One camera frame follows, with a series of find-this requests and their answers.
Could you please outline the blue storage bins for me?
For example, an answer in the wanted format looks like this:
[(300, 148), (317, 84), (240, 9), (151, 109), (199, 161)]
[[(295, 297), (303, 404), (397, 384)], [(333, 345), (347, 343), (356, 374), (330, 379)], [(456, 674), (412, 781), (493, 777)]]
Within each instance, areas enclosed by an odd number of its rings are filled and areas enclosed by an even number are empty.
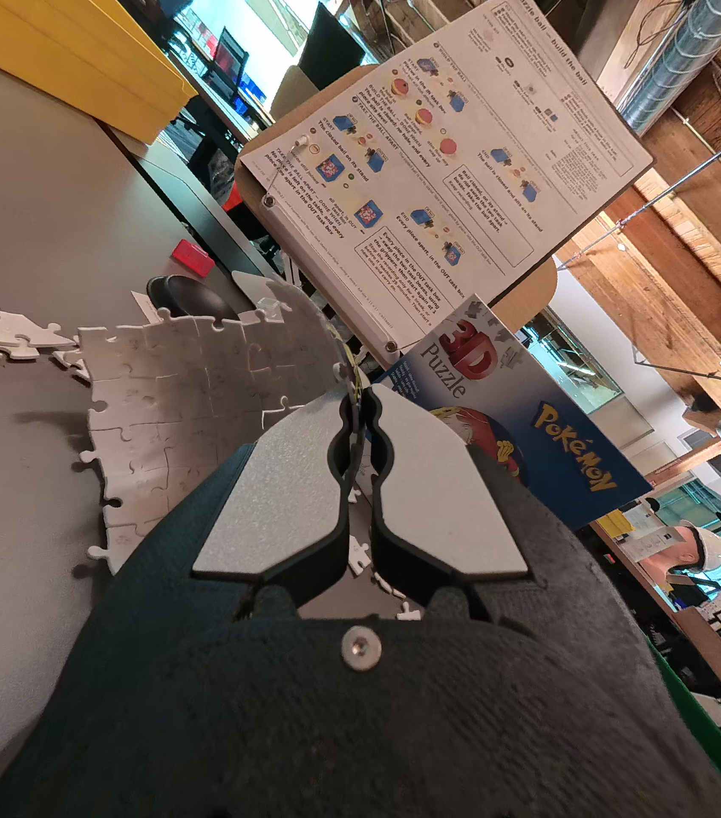
[(259, 129), (269, 128), (274, 119), (265, 107), (265, 94), (245, 71), (239, 81), (239, 90), (234, 100), (234, 109), (239, 115)]

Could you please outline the dark adjacent table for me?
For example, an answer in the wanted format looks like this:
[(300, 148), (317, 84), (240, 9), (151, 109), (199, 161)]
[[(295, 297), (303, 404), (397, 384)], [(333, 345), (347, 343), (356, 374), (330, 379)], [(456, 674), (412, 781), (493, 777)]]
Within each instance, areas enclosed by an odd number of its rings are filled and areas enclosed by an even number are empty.
[(96, 123), (222, 270), (281, 281), (281, 275), (170, 146), (160, 140), (148, 146), (100, 120)]

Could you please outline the brown cardboard panel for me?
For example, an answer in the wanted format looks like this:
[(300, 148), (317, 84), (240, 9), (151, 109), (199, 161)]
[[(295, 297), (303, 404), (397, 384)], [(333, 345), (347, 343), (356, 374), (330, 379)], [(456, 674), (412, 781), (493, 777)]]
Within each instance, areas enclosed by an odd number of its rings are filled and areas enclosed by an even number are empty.
[(291, 65), (284, 73), (271, 102), (270, 115), (273, 121), (276, 122), (283, 118), (318, 92), (319, 88), (306, 76), (299, 65)]

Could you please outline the black hanging panel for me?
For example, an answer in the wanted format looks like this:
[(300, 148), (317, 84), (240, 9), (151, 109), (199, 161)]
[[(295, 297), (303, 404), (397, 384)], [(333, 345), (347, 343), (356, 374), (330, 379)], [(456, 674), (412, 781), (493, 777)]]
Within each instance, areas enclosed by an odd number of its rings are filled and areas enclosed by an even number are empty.
[(312, 26), (297, 65), (318, 91), (359, 67), (365, 51), (345, 31), (323, 3), (316, 8)]

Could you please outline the yellow plastic bin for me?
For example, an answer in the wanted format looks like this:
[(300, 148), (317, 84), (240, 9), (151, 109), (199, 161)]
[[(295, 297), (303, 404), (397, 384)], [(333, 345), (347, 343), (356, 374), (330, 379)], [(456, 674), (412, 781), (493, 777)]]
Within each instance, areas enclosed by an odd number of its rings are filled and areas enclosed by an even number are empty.
[(114, 1), (0, 1), (0, 69), (148, 145), (198, 94)]

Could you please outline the small yellow bin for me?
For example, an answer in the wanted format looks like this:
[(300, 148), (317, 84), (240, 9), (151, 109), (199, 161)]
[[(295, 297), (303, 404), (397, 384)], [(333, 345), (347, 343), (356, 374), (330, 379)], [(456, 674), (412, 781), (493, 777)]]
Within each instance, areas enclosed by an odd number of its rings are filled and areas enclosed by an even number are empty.
[(613, 510), (591, 523), (591, 528), (604, 540), (609, 542), (624, 541), (631, 534), (635, 534), (635, 528), (624, 516), (621, 510)]

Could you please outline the silver ribbed ventilation duct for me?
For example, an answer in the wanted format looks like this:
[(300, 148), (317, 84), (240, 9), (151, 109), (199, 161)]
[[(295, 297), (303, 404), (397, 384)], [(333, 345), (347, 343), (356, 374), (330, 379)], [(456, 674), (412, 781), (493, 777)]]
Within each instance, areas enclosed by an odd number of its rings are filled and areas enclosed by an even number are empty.
[(643, 136), (709, 66), (721, 75), (721, 1), (638, 2), (599, 82)]

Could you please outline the green plastic bin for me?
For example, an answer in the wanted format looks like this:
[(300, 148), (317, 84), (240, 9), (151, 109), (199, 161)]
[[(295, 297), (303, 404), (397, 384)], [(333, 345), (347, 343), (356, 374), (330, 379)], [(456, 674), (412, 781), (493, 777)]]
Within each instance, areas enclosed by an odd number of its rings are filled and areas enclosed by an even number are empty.
[(721, 728), (714, 723), (707, 711), (704, 710), (680, 677), (670, 668), (667, 661), (662, 658), (662, 655), (648, 638), (645, 638), (645, 644), (658, 666), (662, 680), (684, 724), (721, 777)]

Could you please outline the black round ball stand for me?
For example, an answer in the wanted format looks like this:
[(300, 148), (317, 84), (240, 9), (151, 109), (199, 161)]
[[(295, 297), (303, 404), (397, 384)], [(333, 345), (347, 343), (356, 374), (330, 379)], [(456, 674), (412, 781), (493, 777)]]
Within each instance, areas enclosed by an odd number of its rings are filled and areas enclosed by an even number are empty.
[(150, 279), (146, 294), (155, 308), (167, 309), (174, 318), (212, 317), (221, 322), (239, 317), (221, 295), (202, 282), (179, 274)]

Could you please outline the blue puzzle box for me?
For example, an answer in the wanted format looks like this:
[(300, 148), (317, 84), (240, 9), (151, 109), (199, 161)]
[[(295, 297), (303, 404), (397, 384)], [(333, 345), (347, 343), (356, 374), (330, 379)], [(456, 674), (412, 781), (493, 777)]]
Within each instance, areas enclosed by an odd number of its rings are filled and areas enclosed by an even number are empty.
[(571, 529), (650, 483), (476, 295), (378, 383), (481, 448)]

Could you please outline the wooden board with instruction sheet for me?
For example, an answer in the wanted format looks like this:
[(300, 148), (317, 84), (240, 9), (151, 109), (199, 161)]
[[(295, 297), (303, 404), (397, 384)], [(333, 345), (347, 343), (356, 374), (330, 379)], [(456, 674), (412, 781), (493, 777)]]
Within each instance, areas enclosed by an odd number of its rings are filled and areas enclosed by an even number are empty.
[(534, 2), (486, 2), (251, 141), (251, 209), (383, 365), (652, 167)]

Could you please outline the partly built puzzle ball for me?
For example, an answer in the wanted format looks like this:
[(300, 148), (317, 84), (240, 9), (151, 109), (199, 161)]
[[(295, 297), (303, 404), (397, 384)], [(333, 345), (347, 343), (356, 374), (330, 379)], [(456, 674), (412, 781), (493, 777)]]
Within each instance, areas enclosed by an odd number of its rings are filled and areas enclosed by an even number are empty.
[(89, 547), (111, 575), (146, 535), (242, 445), (357, 374), (352, 352), (300, 289), (283, 321), (256, 309), (237, 320), (79, 328), (90, 373), (80, 453), (103, 479), (105, 546)]

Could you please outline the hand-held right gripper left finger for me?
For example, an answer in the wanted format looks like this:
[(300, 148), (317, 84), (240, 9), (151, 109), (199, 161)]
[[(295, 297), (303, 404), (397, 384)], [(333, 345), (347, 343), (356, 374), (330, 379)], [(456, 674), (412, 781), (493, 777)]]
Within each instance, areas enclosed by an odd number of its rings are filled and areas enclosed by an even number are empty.
[(361, 453), (345, 390), (299, 407), (266, 431), (192, 567), (196, 578), (336, 583), (349, 552), (348, 496)]

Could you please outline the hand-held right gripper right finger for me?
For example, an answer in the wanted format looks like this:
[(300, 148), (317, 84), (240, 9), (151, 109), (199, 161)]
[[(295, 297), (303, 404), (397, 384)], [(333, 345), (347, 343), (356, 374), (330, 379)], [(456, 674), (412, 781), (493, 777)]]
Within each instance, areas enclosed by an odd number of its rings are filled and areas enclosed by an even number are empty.
[(373, 484), (371, 551), (394, 587), (467, 587), (528, 575), (464, 441), (387, 387), (365, 391)]

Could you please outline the small red plastic clip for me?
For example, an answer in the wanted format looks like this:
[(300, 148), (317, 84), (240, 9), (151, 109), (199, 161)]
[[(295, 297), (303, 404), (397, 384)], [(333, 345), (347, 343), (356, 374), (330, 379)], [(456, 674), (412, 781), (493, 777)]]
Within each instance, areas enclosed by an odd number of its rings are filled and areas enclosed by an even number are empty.
[(201, 278), (206, 278), (216, 265), (212, 256), (190, 240), (180, 240), (171, 252), (171, 258)]

